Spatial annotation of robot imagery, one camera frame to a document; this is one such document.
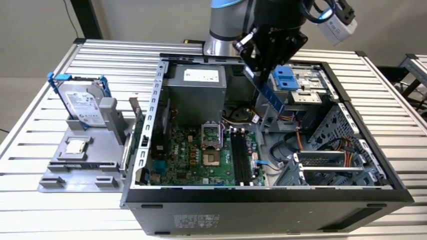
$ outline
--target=barcode sticker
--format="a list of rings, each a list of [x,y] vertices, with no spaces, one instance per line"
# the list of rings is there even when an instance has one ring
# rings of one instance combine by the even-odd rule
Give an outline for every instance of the barcode sticker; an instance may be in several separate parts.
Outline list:
[[[255,114],[255,116],[253,117],[253,123],[258,124],[259,120],[261,120],[261,116]]]
[[[219,71],[206,69],[186,69],[185,81],[219,83]]]

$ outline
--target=green circuit board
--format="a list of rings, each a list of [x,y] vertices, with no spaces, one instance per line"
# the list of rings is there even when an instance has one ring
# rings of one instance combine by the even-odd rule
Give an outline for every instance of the green circuit board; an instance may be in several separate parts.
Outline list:
[[[247,164],[251,167],[253,153],[259,155],[254,133],[246,134]],[[171,130],[170,151],[166,158],[163,174],[153,171],[150,183],[161,186],[235,186],[235,169],[230,132],[223,134],[223,147],[202,150],[202,130],[174,128]],[[262,168],[253,179],[255,186],[265,185]]]

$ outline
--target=blue cable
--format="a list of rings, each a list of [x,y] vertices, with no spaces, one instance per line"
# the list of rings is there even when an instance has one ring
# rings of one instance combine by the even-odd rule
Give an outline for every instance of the blue cable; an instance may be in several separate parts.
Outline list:
[[[270,167],[273,170],[276,170],[276,171],[281,171],[281,169],[278,169],[278,168],[274,168],[270,164],[269,164],[269,162],[267,161],[263,161],[263,160],[255,160],[255,163],[257,164],[261,164],[261,165],[266,165],[267,167]]]

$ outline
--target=side panel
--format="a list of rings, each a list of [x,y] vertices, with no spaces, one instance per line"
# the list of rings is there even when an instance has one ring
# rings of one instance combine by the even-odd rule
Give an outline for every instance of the side panel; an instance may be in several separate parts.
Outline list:
[[[350,232],[402,203],[227,202],[129,203],[149,235]]]

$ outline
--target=label sticker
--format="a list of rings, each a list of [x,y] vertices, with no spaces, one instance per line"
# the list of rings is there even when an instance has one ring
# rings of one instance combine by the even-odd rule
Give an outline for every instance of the label sticker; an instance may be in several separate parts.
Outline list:
[[[66,92],[69,103],[79,120],[87,125],[105,125],[105,119],[101,112],[97,99],[89,92]]]
[[[217,228],[221,222],[219,214],[177,214],[174,215],[175,227],[179,229],[194,229],[194,228]]]
[[[258,114],[255,114],[253,117],[253,123],[257,124],[259,122],[259,120],[261,120],[261,116]]]
[[[219,83],[219,71],[205,69],[186,69],[185,81]]]

